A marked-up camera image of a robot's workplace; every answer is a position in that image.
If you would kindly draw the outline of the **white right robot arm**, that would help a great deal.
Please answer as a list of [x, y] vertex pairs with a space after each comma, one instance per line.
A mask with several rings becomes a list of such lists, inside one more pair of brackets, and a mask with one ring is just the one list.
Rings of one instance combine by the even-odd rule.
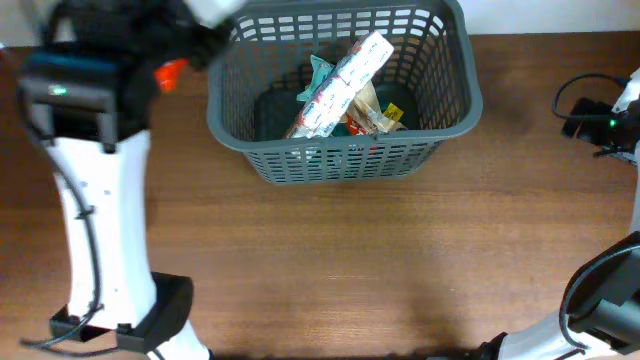
[[[564, 90], [587, 79], [622, 89], [612, 105], [580, 98], [568, 114], [557, 106]], [[627, 77], [588, 73], [563, 84], [552, 113], [565, 121], [562, 134], [598, 148], [595, 158], [639, 164], [639, 73]], [[639, 350], [639, 195], [634, 195], [629, 234], [582, 265], [569, 280], [559, 309], [531, 327], [501, 333], [466, 359], [593, 359]]]

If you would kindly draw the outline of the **teal wet wipes pack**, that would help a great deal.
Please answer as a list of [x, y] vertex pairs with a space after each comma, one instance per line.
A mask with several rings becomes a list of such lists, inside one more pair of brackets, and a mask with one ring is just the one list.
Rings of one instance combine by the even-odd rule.
[[306, 103], [309, 101], [320, 85], [331, 75], [335, 65], [324, 59], [311, 55], [310, 63], [313, 70], [311, 81], [305, 90], [296, 96], [296, 101]]

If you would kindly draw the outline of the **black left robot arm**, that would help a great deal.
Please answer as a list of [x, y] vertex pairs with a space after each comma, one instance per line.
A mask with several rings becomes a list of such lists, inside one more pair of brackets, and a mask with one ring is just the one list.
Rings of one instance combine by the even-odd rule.
[[185, 67], [228, 46], [238, 1], [61, 1], [37, 25], [18, 78], [18, 108], [59, 191], [71, 262], [68, 302], [51, 336], [27, 347], [113, 333], [152, 359], [209, 359], [189, 315], [194, 285], [158, 273], [146, 247], [145, 171], [153, 101]]

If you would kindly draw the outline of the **orange spaghetti packet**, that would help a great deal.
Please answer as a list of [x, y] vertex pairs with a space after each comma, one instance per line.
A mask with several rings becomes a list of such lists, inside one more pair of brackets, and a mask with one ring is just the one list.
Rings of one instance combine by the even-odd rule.
[[164, 63], [154, 70], [154, 78], [162, 93], [173, 91], [178, 79], [189, 62], [184, 58], [174, 59]]

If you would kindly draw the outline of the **green Nescafe coffee bag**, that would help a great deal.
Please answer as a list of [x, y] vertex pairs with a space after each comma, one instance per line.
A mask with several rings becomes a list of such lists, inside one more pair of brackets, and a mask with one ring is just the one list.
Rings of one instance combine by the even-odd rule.
[[404, 111], [390, 103], [384, 112], [376, 111], [368, 104], [355, 102], [343, 115], [334, 132], [345, 130], [347, 135], [387, 134], [407, 130], [401, 123]]

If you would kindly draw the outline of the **beige snack bag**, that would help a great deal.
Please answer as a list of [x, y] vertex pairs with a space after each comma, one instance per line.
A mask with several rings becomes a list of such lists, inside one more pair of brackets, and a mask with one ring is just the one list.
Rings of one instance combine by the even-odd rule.
[[393, 103], [380, 107], [376, 90], [369, 81], [353, 99], [341, 121], [350, 135], [371, 135], [407, 130], [401, 123], [404, 111]]

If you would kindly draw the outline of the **Kleenex tissue multipack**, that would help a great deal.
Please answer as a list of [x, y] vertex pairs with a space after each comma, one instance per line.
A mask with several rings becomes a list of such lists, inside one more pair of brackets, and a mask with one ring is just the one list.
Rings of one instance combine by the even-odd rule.
[[284, 137], [328, 137], [356, 95], [393, 52], [394, 46], [378, 31], [360, 37], [312, 98], [302, 103], [302, 109]]

